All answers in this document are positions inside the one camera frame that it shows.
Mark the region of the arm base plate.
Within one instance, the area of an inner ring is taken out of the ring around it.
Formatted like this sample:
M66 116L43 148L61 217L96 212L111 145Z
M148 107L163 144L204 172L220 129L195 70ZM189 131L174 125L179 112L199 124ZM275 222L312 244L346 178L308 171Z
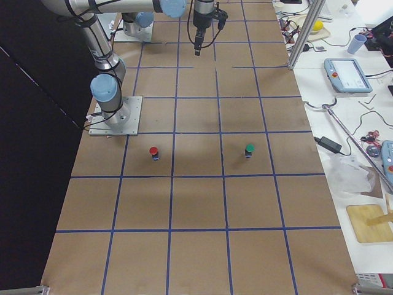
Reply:
M123 30L123 21L119 23L118 31L115 34L114 42L143 43L152 41L152 30L154 23L148 27L140 27L138 23L126 23Z
M102 116L101 107L95 105L98 116L92 119L89 126L90 136L137 136L139 130L140 115L142 109L142 96L124 96L122 108L114 116L105 113Z

